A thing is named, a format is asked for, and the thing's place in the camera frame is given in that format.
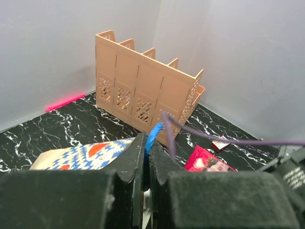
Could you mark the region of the pink REAL chips bag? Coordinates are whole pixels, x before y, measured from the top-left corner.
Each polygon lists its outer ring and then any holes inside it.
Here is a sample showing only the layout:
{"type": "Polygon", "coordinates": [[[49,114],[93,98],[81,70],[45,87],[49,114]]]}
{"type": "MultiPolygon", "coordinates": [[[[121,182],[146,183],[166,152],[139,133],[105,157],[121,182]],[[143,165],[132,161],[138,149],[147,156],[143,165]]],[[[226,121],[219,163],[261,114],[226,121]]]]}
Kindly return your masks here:
{"type": "Polygon", "coordinates": [[[191,172],[236,172],[234,168],[200,146],[195,147],[184,169],[191,172]]]}

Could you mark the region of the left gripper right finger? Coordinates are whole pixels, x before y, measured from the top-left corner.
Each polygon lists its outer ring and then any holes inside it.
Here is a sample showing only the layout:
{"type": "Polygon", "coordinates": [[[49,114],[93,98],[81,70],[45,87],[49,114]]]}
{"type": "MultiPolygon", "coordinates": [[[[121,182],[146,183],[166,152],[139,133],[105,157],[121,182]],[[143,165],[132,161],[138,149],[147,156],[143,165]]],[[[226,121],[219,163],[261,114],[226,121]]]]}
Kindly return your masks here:
{"type": "Polygon", "coordinates": [[[155,229],[298,229],[281,183],[266,172],[188,172],[154,143],[149,155],[155,229]]]}

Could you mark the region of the blue checkered paper bag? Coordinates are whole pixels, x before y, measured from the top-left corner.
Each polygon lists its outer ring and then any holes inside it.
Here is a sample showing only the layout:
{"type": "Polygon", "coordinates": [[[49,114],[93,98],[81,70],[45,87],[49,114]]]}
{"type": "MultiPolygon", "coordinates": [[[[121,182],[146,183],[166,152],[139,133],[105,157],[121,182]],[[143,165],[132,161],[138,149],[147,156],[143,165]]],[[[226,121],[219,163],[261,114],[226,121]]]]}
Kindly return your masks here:
{"type": "Polygon", "coordinates": [[[118,158],[134,137],[91,143],[41,153],[30,170],[98,170],[118,158]]]}

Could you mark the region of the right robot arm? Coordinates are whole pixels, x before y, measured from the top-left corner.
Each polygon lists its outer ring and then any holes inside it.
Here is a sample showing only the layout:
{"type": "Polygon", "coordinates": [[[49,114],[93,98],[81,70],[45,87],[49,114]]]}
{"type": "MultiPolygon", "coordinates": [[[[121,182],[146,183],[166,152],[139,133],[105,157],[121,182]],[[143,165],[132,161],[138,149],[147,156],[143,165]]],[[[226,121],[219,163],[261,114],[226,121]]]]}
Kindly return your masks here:
{"type": "Polygon", "coordinates": [[[268,172],[276,177],[286,192],[295,211],[300,228],[305,227],[305,148],[287,153],[287,146],[281,146],[277,157],[258,171],[268,172]]]}

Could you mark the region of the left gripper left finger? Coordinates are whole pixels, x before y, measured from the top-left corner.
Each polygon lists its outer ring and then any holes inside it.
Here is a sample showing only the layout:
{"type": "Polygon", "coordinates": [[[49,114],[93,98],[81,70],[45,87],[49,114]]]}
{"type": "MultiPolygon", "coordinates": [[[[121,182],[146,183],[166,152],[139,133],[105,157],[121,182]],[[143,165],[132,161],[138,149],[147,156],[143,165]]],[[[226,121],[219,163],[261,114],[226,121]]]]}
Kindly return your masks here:
{"type": "Polygon", "coordinates": [[[0,178],[3,229],[140,229],[146,134],[100,170],[23,170],[0,178]]]}

